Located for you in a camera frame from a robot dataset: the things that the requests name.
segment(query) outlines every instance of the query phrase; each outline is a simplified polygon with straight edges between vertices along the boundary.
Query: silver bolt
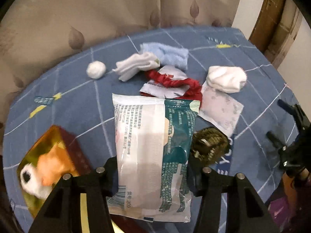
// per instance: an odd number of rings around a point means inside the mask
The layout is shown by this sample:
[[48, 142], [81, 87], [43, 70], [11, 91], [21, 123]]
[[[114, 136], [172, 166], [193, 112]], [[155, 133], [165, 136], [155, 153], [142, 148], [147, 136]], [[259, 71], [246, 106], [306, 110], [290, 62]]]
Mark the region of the silver bolt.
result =
[[69, 180], [71, 178], [71, 175], [69, 174], [69, 173], [65, 173], [64, 175], [63, 175], [63, 179], [64, 180]]
[[203, 167], [203, 172], [204, 173], [211, 173], [212, 172], [212, 169], [210, 167]]
[[96, 168], [97, 173], [103, 173], [104, 171], [105, 171], [105, 168], [103, 168], [102, 166]]
[[237, 175], [237, 178], [239, 178], [240, 180], [243, 180], [245, 178], [245, 174], [244, 173], [241, 173], [239, 172]]

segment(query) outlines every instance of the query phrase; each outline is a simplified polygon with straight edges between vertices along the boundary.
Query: checkered tablecloth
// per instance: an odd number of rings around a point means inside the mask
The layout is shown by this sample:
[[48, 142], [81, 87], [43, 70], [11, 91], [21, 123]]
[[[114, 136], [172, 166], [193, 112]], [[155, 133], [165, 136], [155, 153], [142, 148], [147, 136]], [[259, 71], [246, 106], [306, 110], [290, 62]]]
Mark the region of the checkered tablecloth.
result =
[[[297, 100], [280, 74], [238, 29], [213, 27], [182, 27], [157, 29], [105, 42], [61, 62], [31, 83], [10, 107], [3, 145], [4, 177], [8, 196], [14, 213], [23, 230], [28, 232], [32, 217], [27, 210], [19, 188], [16, 168], [29, 148], [52, 125], [62, 126], [76, 135], [80, 147], [92, 166], [104, 165], [116, 155], [114, 109], [112, 93], [139, 95], [139, 89], [147, 81], [143, 73], [124, 83], [118, 80], [115, 63], [137, 52], [145, 42], [160, 42], [166, 45], [189, 49], [188, 72], [190, 78], [203, 82], [209, 66], [240, 66], [248, 81], [239, 93], [231, 94], [244, 105], [236, 128], [236, 137], [229, 174], [243, 172], [251, 181], [263, 201], [266, 201], [281, 180], [277, 152], [266, 139], [272, 130], [287, 143], [297, 136], [293, 118], [276, 104], [283, 99], [293, 104]], [[231, 48], [216, 48], [216, 42], [235, 45]], [[93, 81], [86, 75], [91, 61], [106, 64], [107, 74]], [[47, 106], [32, 118], [30, 113], [38, 106], [36, 96], [61, 98]], [[195, 129], [209, 124], [197, 117]], [[147, 223], [137, 221], [148, 232], [189, 233], [194, 229], [200, 206], [200, 198], [191, 205], [190, 223]], [[220, 232], [224, 232], [226, 196], [222, 197]]]

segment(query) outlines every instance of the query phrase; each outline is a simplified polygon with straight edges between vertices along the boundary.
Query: beige curtain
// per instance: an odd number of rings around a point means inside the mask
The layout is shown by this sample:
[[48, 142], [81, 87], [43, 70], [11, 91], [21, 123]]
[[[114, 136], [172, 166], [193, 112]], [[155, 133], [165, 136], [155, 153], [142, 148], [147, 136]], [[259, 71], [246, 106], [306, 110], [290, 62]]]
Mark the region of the beige curtain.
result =
[[0, 122], [43, 72], [107, 39], [156, 27], [231, 26], [239, 0], [15, 0], [0, 23]]

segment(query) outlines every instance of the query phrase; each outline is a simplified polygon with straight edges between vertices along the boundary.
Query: wet wipes package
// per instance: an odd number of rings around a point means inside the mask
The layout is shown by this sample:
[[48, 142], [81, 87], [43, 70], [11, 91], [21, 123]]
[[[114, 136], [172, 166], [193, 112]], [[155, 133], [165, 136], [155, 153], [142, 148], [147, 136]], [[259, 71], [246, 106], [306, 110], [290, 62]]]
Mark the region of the wet wipes package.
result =
[[187, 163], [199, 101], [113, 94], [119, 191], [109, 212], [189, 222]]

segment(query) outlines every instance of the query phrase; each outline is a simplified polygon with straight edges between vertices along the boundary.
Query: dark brown bundle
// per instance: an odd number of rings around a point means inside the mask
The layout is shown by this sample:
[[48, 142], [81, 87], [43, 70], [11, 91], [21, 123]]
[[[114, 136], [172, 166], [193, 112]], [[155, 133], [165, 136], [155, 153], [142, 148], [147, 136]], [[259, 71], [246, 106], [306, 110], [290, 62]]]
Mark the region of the dark brown bundle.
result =
[[204, 128], [192, 136], [191, 153], [199, 158], [204, 166], [216, 163], [229, 149], [228, 138], [216, 128]]

